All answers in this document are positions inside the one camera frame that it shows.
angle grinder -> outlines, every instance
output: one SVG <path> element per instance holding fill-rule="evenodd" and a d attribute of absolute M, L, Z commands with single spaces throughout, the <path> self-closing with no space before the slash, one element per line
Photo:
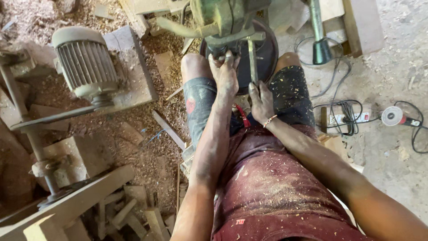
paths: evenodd
<path fill-rule="evenodd" d="M 407 117 L 398 106 L 391 106 L 382 112 L 382 122 L 386 126 L 405 125 L 410 127 L 422 126 L 421 121 Z"/>

maroon t-shirt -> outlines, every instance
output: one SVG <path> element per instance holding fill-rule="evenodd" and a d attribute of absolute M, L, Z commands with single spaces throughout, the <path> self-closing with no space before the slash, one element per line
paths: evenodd
<path fill-rule="evenodd" d="M 293 127 L 315 138 L 313 128 Z M 340 203 L 279 139 L 260 127 L 244 128 L 230 138 L 214 202 L 215 241 L 372 240 L 353 226 Z"/>

black shorts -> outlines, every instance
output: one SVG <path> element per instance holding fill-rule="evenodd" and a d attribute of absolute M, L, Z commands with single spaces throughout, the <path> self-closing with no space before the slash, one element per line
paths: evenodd
<path fill-rule="evenodd" d="M 312 102 L 309 99 L 305 74 L 300 66 L 285 67 L 278 71 L 268 85 L 273 94 L 273 107 L 277 118 L 289 125 L 302 124 L 315 127 Z M 214 104 L 217 87 L 209 78 L 194 78 L 184 84 L 187 121 L 193 146 L 197 146 Z M 260 125 L 250 113 L 247 116 L 252 126 Z M 234 135 L 243 123 L 232 114 L 230 135 Z"/>

concrete floor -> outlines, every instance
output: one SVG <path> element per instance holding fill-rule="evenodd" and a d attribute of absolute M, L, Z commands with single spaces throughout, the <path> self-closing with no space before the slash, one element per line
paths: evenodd
<path fill-rule="evenodd" d="M 386 47 L 377 53 L 351 59 L 351 75 L 340 87 L 336 99 L 372 103 L 371 119 L 379 116 L 379 111 L 394 105 L 395 101 L 405 100 L 416 105 L 428 118 L 428 77 L 424 76 L 424 71 L 428 73 L 428 2 L 377 0 L 377 5 Z M 296 39 L 308 36 L 313 36 L 309 23 L 296 35 L 278 36 L 279 54 L 293 51 Z M 311 52 L 311 44 L 303 45 L 301 59 L 310 62 Z M 304 66 L 311 95 L 327 86 L 333 68 L 334 63 L 321 67 Z M 347 66 L 342 63 L 339 69 L 339 76 L 331 89 L 324 96 L 314 99 L 314 105 L 331 102 Z M 408 90 L 412 77 L 415 77 L 413 88 Z M 407 115 L 417 117 L 414 110 L 405 110 L 409 112 Z M 428 224 L 428 154 L 418 154 L 412 150 L 412 128 L 387 127 L 381 121 L 366 125 L 370 126 L 368 132 L 347 139 L 348 155 L 355 164 L 365 166 L 364 175 L 377 188 Z M 428 131 L 420 131 L 416 146 L 428 149 Z"/>

red logo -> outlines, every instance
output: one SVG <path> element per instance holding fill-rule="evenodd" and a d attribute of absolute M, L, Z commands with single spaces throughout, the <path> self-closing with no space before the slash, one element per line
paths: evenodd
<path fill-rule="evenodd" d="M 195 106 L 196 106 L 196 101 L 195 101 L 194 98 L 187 99 L 187 101 L 186 101 L 186 110 L 187 110 L 188 114 L 190 114 L 190 113 L 193 112 L 193 110 L 195 109 Z"/>

